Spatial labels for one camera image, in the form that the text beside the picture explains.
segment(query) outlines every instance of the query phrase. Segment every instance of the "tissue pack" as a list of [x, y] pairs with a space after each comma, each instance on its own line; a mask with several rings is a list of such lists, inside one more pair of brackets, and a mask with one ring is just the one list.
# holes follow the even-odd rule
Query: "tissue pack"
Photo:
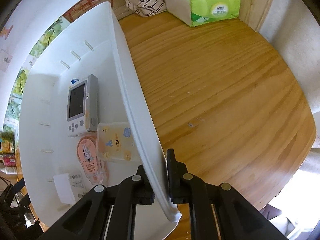
[[189, 26], [237, 18], [240, 0], [165, 0], [167, 10]]

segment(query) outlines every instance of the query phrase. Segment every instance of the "device screen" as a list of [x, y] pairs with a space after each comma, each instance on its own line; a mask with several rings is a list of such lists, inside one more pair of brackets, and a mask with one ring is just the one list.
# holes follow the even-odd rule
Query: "device screen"
[[71, 90], [69, 104], [69, 118], [83, 113], [84, 85]]

